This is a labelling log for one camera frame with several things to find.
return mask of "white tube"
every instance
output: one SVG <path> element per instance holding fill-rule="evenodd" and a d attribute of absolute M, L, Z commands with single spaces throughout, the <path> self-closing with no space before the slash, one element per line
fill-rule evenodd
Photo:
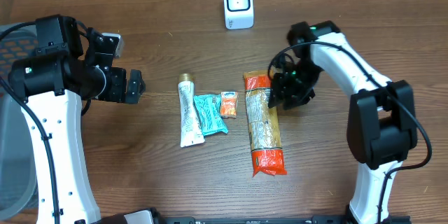
<path fill-rule="evenodd" d="M 183 73 L 179 76 L 178 90 L 181 101 L 181 147 L 203 144 L 205 142 L 204 136 L 193 105 L 195 84 L 189 73 Z"/>

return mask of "gold cap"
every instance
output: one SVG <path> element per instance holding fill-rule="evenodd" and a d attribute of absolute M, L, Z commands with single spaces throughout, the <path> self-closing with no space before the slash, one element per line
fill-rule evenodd
<path fill-rule="evenodd" d="M 182 81 L 194 81 L 193 75 L 190 73 L 182 73 L 179 76 L 179 82 L 181 83 Z"/>

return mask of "wooden tabletop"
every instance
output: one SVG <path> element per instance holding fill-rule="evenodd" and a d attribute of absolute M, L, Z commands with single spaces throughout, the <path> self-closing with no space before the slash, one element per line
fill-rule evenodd
<path fill-rule="evenodd" d="M 223 0 L 15 0 L 13 22 L 63 14 L 120 33 L 114 66 L 140 69 L 138 105 L 94 101 L 82 119 L 85 159 L 103 216 L 157 207 L 165 216 L 307 217 L 343 214 L 357 161 L 347 146 L 349 100 L 321 74 L 306 106 L 279 109 L 286 176 L 252 177 L 246 105 L 225 120 L 227 135 L 180 147 L 178 75 L 195 75 L 196 93 L 238 90 L 243 73 L 266 69 L 297 22 L 332 20 L 373 67 L 414 89 L 416 114 L 433 142 L 423 169 L 401 171 L 389 209 L 415 223 L 448 219 L 448 0 L 254 0 L 251 29 L 225 28 Z M 424 141 L 406 165 L 426 155 Z M 34 212 L 15 220 L 32 222 Z"/>

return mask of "red and clear package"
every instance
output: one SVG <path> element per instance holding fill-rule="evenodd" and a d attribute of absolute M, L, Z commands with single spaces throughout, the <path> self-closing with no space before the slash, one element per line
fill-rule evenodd
<path fill-rule="evenodd" d="M 268 108 L 271 81 L 267 71 L 244 73 L 253 175 L 286 175 L 277 108 Z"/>

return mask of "teal packet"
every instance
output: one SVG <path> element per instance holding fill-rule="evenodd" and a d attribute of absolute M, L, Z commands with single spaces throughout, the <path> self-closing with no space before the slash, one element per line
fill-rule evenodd
<path fill-rule="evenodd" d="M 194 100 L 204 136 L 217 132 L 226 134 L 229 132 L 219 113 L 221 107 L 221 96 L 219 94 L 196 95 Z"/>

